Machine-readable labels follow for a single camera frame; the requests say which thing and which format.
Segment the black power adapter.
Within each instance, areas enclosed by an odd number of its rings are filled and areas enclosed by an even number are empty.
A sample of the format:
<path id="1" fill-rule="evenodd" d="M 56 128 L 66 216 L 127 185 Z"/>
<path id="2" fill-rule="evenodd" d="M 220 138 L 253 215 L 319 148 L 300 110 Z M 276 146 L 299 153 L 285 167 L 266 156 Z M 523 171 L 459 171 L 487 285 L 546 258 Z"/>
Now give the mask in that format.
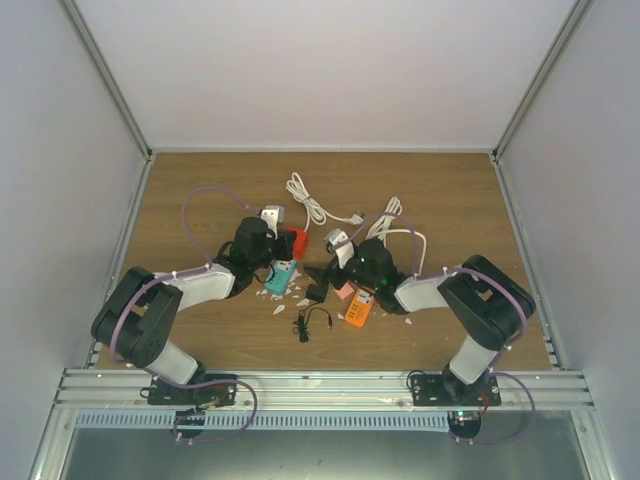
<path id="1" fill-rule="evenodd" d="M 324 303 L 326 301 L 327 294 L 327 286 L 311 284 L 306 289 L 305 298 L 315 303 Z"/>

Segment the pink square adapter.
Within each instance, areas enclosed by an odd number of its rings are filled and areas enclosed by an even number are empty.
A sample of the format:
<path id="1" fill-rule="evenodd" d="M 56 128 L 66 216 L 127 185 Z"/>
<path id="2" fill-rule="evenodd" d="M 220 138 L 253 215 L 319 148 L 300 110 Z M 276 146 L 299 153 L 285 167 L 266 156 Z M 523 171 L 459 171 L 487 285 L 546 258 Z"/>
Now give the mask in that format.
<path id="1" fill-rule="evenodd" d="M 354 292 L 355 292 L 355 289 L 349 283 L 345 283 L 341 288 L 335 290 L 336 295 L 341 300 L 345 300 Z"/>

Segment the red cube power socket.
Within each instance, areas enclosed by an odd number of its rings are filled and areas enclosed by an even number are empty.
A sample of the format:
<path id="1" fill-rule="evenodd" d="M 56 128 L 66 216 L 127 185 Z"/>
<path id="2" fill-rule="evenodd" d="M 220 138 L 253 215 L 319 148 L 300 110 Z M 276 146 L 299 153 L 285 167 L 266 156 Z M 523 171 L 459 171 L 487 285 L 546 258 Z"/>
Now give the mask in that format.
<path id="1" fill-rule="evenodd" d="M 287 232 L 295 233 L 295 240 L 293 243 L 292 256 L 296 261 L 301 261 L 308 249 L 309 234 L 306 230 L 299 229 L 292 226 L 286 226 Z"/>

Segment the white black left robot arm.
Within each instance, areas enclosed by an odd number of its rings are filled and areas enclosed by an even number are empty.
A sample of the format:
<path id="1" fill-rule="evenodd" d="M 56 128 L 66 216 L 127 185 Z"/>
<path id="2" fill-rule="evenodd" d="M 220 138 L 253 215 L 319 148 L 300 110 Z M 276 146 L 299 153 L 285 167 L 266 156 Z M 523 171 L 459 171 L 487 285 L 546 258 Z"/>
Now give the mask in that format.
<path id="1" fill-rule="evenodd" d="M 94 340 L 112 358 L 161 377 L 185 404 L 203 398 L 201 364 L 169 340 L 178 313 L 193 306 L 242 293 L 257 273 L 293 258 L 297 233 L 270 226 L 258 217 L 243 219 L 234 239 L 204 265 L 170 273 L 129 269 L 91 326 Z"/>

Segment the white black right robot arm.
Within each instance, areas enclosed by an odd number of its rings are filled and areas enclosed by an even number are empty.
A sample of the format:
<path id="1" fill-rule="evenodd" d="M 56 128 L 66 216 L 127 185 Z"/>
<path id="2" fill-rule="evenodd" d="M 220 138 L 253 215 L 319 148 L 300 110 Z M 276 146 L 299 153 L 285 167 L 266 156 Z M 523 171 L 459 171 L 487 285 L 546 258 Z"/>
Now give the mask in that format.
<path id="1" fill-rule="evenodd" d="M 461 347 L 441 373 L 444 396 L 464 405 L 488 379 L 497 360 L 524 334 L 536 306 L 531 295 L 482 255 L 438 276 L 402 272 L 379 239 L 334 252 L 324 267 L 306 266 L 324 290 L 352 283 L 390 314 L 449 308 L 466 331 Z"/>

